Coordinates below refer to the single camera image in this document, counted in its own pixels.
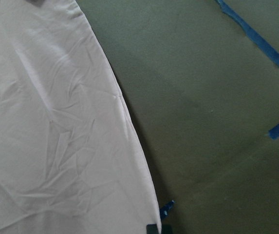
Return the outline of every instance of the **green surface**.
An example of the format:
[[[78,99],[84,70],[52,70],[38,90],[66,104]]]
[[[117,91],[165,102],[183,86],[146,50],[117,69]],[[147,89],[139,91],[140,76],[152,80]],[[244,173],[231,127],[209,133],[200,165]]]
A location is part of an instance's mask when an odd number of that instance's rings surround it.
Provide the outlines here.
[[[279,68],[214,0],[78,0],[175,234],[279,233]],[[228,0],[279,51],[279,1]]]

